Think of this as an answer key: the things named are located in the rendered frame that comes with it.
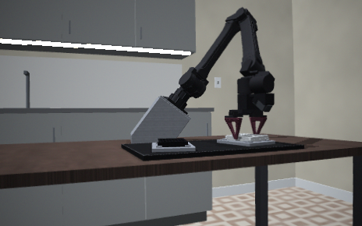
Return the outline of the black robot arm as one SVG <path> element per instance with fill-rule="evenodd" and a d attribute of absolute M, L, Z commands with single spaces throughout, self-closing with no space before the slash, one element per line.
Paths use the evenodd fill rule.
<path fill-rule="evenodd" d="M 205 92 L 206 86 L 209 83 L 206 80 L 208 73 L 229 42 L 240 31 L 243 47 L 240 73 L 244 76 L 241 77 L 242 79 L 237 80 L 237 93 L 241 94 L 240 110 L 254 109 L 270 112 L 275 104 L 275 94 L 268 94 L 274 89 L 275 78 L 269 71 L 265 71 L 260 56 L 256 34 L 258 31 L 256 19 L 247 9 L 242 7 L 225 21 L 222 32 L 200 63 L 195 68 L 190 67 L 181 76 L 179 79 L 180 88 L 174 94 L 170 94 L 169 97 L 163 96 L 186 115 L 188 114 L 184 111 L 184 108 L 187 106 L 186 102 L 190 97 L 199 98 Z"/>

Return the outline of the white well plate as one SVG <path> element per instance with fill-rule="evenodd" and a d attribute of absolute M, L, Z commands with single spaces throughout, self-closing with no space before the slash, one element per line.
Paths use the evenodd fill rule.
<path fill-rule="evenodd" d="M 260 134 L 247 134 L 247 133 L 240 133 L 238 139 L 234 139 L 232 135 L 225 136 L 227 140 L 235 140 L 235 141 L 261 141 L 269 139 L 268 135 L 260 135 Z"/>

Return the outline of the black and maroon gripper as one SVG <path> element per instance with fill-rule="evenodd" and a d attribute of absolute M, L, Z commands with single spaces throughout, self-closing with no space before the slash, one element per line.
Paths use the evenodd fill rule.
<path fill-rule="evenodd" d="M 243 117 L 244 115 L 249 115 L 253 134 L 260 134 L 261 129 L 267 120 L 267 115 L 263 115 L 263 111 L 261 110 L 254 110 L 254 109 L 240 110 L 240 95 L 241 94 L 237 94 L 238 110 L 229 110 L 229 116 L 225 116 L 225 121 L 228 127 L 230 128 L 234 139 L 238 139 L 240 133 L 240 126 L 242 122 L 242 118 L 237 118 L 237 117 Z M 257 132 L 256 132 L 256 121 L 260 121 Z M 236 123 L 236 134 L 232 126 L 232 122 Z"/>

